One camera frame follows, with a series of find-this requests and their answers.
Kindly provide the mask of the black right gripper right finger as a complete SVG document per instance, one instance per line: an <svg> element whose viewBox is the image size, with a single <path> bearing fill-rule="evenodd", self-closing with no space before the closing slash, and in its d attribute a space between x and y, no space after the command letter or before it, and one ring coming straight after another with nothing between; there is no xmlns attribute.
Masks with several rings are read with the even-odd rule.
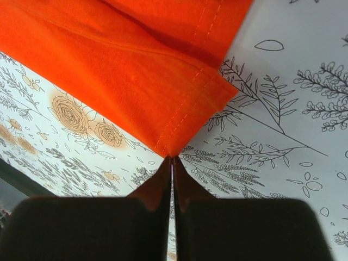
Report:
<svg viewBox="0 0 348 261"><path fill-rule="evenodd" d="M332 260L310 206L216 198L172 160L178 260Z"/></svg>

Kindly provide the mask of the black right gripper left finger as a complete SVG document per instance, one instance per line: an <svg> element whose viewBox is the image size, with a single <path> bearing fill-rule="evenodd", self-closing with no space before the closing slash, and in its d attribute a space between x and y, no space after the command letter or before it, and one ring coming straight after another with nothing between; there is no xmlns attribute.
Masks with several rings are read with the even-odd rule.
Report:
<svg viewBox="0 0 348 261"><path fill-rule="evenodd" d="M1 233L1 260L166 260L171 158L125 197L32 197Z"/></svg>

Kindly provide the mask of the orange t-shirt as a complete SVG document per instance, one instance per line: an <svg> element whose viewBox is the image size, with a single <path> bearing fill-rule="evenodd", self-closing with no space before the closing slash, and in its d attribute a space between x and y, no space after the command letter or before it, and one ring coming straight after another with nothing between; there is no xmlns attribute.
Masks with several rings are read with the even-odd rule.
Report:
<svg viewBox="0 0 348 261"><path fill-rule="evenodd" d="M160 156L237 89L219 67L251 1L1 1L1 50Z"/></svg>

